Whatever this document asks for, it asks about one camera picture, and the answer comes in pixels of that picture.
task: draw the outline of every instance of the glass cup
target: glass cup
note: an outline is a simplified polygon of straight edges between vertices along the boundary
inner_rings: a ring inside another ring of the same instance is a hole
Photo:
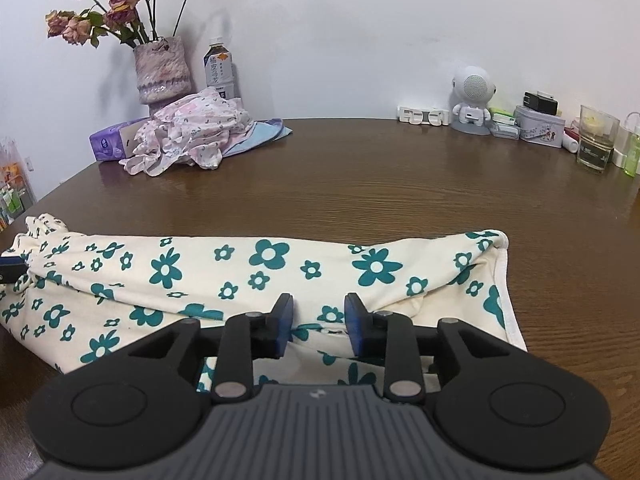
[[[577,160],[603,172],[618,134],[620,120],[588,106],[580,107],[580,143]]]

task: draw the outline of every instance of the wooden table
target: wooden table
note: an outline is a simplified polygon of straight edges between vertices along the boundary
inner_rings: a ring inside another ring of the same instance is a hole
[[[376,244],[484,228],[510,238],[508,285],[529,350],[607,397],[597,465],[640,478],[639,179],[545,146],[390,120],[292,120],[294,134],[225,159],[132,177],[93,164],[37,203],[87,234],[281,236]],[[24,229],[0,235],[0,249]],[[39,464],[24,425],[54,372],[0,330],[0,472]]]

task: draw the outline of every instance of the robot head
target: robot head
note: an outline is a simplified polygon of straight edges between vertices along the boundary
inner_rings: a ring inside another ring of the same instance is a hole
[[[495,94],[495,84],[488,73],[478,66],[458,70],[452,84],[456,95],[469,104],[486,104]]]

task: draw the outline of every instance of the pink textured vase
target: pink textured vase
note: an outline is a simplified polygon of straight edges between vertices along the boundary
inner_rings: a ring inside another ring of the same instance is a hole
[[[161,38],[133,50],[140,102],[151,114],[191,93],[191,73],[179,37]]]

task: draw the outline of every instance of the floral fabric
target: floral fabric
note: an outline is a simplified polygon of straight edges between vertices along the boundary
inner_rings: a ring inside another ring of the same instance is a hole
[[[414,324],[457,317],[520,348],[506,288],[507,237],[486,230],[375,246],[260,237],[87,236],[48,214],[28,217],[7,255],[28,273],[0,285],[0,324],[50,365],[69,372],[183,317],[203,327],[296,301],[290,343],[254,363],[256,383],[382,386],[383,368],[355,360],[344,296]],[[210,387],[215,358],[199,389]]]

